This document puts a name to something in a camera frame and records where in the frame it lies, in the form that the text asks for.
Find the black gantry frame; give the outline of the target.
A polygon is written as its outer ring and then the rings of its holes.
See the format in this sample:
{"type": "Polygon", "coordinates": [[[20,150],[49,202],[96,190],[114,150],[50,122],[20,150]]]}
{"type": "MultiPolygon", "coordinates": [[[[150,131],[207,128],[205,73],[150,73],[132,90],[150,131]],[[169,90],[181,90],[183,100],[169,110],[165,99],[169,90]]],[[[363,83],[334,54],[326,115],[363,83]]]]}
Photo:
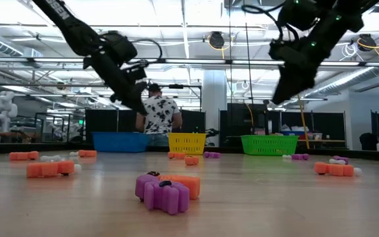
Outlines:
{"type": "Polygon", "coordinates": [[[198,105],[181,105],[180,108],[184,109],[197,109],[198,111],[202,111],[202,95],[203,95],[203,87],[197,85],[184,85],[184,84],[159,84],[159,88],[161,90],[188,90],[190,94],[170,94],[169,97],[173,99],[187,99],[193,101],[194,99],[198,100],[198,105]]]}

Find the black office chair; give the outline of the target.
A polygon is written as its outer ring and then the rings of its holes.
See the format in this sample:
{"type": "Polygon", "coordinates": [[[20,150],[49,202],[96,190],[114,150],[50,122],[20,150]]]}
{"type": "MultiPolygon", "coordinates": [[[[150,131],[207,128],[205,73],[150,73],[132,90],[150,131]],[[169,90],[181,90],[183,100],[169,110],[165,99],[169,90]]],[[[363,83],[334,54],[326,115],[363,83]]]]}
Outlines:
{"type": "Polygon", "coordinates": [[[364,133],[359,137],[362,150],[366,151],[376,151],[377,144],[379,143],[379,138],[373,133],[364,133]]]}

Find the long ceiling light bar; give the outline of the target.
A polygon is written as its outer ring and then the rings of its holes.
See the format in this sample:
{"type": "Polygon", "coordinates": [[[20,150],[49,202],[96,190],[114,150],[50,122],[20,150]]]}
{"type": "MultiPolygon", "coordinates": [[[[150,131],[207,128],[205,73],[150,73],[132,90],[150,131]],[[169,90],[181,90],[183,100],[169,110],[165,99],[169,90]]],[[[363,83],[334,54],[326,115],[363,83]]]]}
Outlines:
{"type": "MultiPolygon", "coordinates": [[[[0,57],[0,63],[83,63],[83,58],[0,57]]],[[[147,59],[149,64],[280,66],[283,61],[231,59],[147,59]]],[[[321,67],[379,67],[379,61],[324,61],[321,67]]]]}

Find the blue plastic basket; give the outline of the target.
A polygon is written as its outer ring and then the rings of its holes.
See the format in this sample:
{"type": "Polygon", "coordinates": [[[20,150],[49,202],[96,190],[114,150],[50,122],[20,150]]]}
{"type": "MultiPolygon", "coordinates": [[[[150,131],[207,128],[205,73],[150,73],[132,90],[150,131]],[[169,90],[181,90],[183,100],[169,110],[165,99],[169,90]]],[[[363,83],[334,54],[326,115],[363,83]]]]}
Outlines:
{"type": "Polygon", "coordinates": [[[147,148],[149,138],[137,132],[93,132],[96,151],[108,153],[140,153],[147,148]]]}

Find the black workcell frame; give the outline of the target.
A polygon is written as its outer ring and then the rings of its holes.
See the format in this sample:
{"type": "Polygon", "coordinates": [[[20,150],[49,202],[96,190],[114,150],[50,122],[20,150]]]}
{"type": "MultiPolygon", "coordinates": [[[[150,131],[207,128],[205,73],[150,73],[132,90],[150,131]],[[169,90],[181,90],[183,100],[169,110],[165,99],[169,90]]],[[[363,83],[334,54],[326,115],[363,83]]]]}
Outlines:
{"type": "Polygon", "coordinates": [[[85,141],[85,117],[72,111],[36,113],[36,133],[43,143],[74,143],[85,141]]]}

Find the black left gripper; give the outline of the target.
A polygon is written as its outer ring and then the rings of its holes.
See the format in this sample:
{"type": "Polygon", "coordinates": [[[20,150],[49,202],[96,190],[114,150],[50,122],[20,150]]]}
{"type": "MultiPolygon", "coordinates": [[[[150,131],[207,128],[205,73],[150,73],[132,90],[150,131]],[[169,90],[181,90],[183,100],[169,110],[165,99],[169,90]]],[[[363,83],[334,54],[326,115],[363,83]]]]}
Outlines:
{"type": "Polygon", "coordinates": [[[114,92],[109,98],[111,103],[119,101],[139,114],[147,113],[141,100],[141,94],[147,88],[146,82],[130,85],[118,65],[106,53],[96,52],[85,57],[84,69],[89,66],[114,92]]]}

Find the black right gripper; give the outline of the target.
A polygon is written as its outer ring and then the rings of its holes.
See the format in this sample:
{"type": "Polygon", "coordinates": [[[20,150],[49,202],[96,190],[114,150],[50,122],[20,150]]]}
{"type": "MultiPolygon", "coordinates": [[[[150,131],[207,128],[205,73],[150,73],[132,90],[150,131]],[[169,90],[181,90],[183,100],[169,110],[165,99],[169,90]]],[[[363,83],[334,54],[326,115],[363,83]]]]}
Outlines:
{"type": "Polygon", "coordinates": [[[308,36],[287,41],[295,41],[293,48],[297,56],[294,64],[284,62],[279,68],[280,79],[272,97],[275,105],[313,88],[317,68],[328,57],[328,39],[325,34],[311,32],[308,36]]]}

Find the person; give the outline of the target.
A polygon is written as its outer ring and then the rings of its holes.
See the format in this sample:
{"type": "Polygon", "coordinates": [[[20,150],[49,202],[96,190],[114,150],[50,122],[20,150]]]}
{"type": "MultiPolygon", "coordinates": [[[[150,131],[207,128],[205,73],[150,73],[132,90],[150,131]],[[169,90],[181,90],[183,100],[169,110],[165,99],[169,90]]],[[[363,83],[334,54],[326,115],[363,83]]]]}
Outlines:
{"type": "Polygon", "coordinates": [[[158,84],[148,87],[149,98],[143,104],[146,115],[136,115],[136,129],[148,137],[148,146],[167,147],[168,135],[182,126],[182,114],[172,98],[164,96],[158,84]]]}

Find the yellow plastic basket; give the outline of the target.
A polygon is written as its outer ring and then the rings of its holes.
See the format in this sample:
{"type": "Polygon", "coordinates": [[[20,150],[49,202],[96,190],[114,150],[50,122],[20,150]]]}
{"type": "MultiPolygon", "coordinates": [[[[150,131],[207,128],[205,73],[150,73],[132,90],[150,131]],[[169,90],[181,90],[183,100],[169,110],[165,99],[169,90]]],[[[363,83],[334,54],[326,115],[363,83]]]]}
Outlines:
{"type": "Polygon", "coordinates": [[[169,150],[189,155],[202,155],[204,152],[206,133],[169,133],[169,150]]]}

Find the green plastic basket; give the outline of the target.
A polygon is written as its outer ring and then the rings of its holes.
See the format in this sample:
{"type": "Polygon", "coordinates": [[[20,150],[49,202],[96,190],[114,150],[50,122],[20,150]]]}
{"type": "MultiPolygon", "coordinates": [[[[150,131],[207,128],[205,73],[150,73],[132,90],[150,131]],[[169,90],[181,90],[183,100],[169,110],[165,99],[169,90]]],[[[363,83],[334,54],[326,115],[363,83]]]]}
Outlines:
{"type": "Polygon", "coordinates": [[[248,155],[292,155],[297,147],[297,136],[244,135],[241,136],[243,151],[248,155]]]}

